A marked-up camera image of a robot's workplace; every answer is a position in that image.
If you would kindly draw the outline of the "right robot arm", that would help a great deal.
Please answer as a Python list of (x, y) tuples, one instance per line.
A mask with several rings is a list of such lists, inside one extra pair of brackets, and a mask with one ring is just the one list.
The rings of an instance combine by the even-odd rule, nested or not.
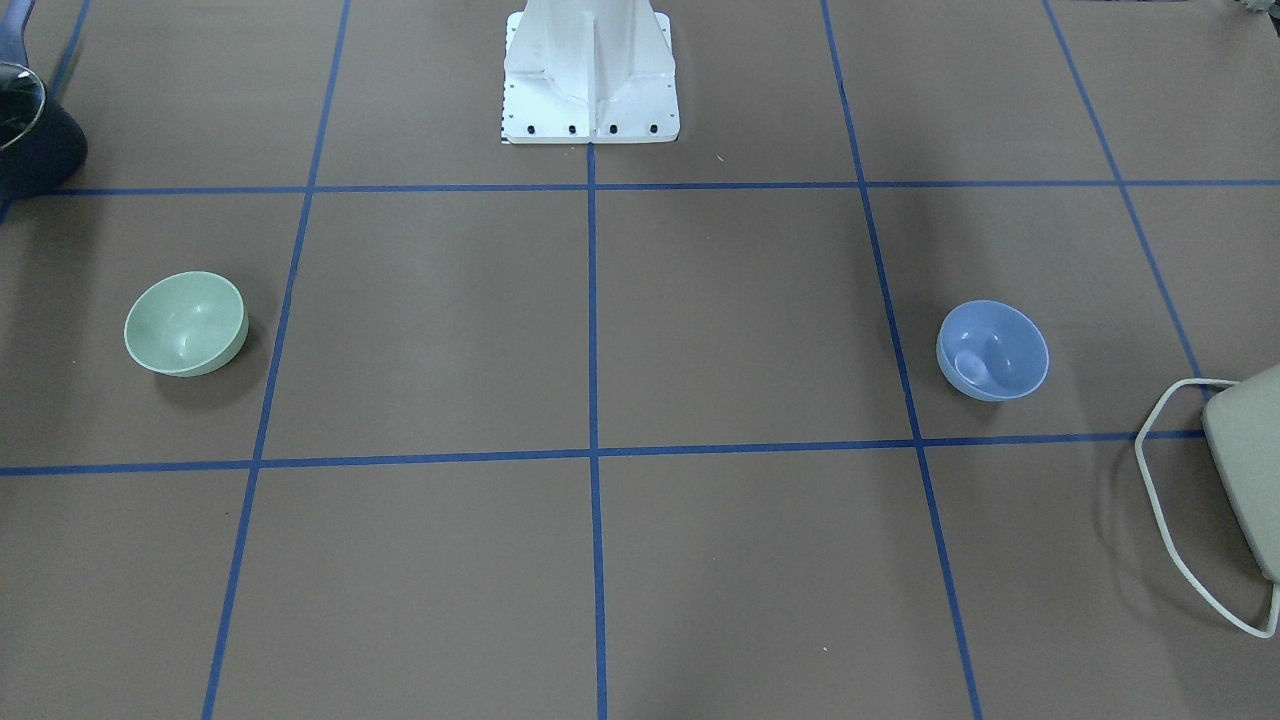
[(9, 1), (1, 27), (1, 200), (55, 190), (83, 165), (84, 132), (31, 67), (26, 27), (33, 1)]

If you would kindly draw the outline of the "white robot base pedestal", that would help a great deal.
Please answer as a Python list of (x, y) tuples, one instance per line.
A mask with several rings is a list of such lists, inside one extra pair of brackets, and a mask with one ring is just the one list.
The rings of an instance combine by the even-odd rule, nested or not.
[(678, 138), (672, 24), (649, 1), (529, 1), (506, 18), (500, 140)]

